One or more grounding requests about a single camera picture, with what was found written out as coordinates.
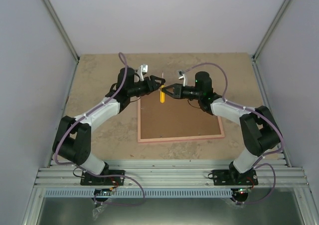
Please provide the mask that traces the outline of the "yellow handled screwdriver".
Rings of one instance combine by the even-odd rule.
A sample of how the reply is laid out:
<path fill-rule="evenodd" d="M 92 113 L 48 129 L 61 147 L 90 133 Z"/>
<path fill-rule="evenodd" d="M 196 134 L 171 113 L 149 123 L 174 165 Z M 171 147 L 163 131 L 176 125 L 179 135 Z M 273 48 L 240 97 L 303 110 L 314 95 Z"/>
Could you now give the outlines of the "yellow handled screwdriver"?
<path fill-rule="evenodd" d="M 164 87 L 164 85 L 162 85 L 160 87 L 160 103 L 164 103 L 165 102 L 165 94 L 162 91 L 162 88 Z"/>

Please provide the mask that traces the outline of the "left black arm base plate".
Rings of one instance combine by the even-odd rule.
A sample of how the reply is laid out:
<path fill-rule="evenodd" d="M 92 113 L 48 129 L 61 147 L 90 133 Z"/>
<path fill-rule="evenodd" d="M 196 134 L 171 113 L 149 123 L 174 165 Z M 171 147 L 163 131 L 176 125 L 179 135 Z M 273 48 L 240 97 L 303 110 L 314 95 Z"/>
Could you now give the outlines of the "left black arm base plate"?
<path fill-rule="evenodd" d="M 112 175 L 112 177 L 98 177 L 83 172 L 80 185 L 117 187 L 124 184 L 125 170 L 109 170 L 107 175 Z"/>

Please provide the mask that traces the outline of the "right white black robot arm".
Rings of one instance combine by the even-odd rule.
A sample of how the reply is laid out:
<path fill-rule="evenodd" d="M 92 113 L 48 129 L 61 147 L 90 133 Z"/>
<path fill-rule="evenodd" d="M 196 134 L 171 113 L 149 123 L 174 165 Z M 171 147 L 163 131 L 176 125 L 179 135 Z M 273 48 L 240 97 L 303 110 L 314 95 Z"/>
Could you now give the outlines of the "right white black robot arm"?
<path fill-rule="evenodd" d="M 258 108 L 237 105 L 214 92 L 212 79 L 207 72 L 195 74 L 195 85 L 175 83 L 162 88 L 174 99 L 196 100 L 200 109 L 236 123 L 241 128 L 244 150 L 226 170 L 212 170 L 208 178 L 214 185 L 256 185 L 256 165 L 267 151 L 282 143 L 283 136 L 266 106 Z"/>

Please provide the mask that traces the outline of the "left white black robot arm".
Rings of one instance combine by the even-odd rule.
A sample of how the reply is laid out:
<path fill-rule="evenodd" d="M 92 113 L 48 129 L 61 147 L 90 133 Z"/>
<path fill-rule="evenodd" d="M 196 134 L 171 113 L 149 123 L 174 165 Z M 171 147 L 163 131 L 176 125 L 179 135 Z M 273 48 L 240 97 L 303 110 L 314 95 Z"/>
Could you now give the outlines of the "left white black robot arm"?
<path fill-rule="evenodd" d="M 164 85 L 165 79 L 146 76 L 146 72 L 146 65 L 137 70 L 122 68 L 117 82 L 101 102 L 83 114 L 61 119 L 52 147 L 54 161 L 60 164 L 58 158 L 62 157 L 66 160 L 65 164 L 82 169 L 81 185 L 123 185 L 125 172 L 111 170 L 108 163 L 91 151 L 92 134 L 107 120 L 120 114 L 130 104 L 131 98 L 149 95 Z"/>

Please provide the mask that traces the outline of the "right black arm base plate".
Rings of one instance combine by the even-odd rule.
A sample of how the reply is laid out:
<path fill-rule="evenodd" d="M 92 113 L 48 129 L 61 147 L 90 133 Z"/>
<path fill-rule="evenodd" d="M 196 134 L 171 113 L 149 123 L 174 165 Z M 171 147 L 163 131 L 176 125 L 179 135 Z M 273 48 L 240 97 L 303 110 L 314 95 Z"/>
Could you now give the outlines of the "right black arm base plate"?
<path fill-rule="evenodd" d="M 213 180 L 216 186 L 254 186 L 259 184 L 256 171 L 253 169 L 245 173 L 230 170 L 212 170 L 208 174 L 208 178 Z"/>

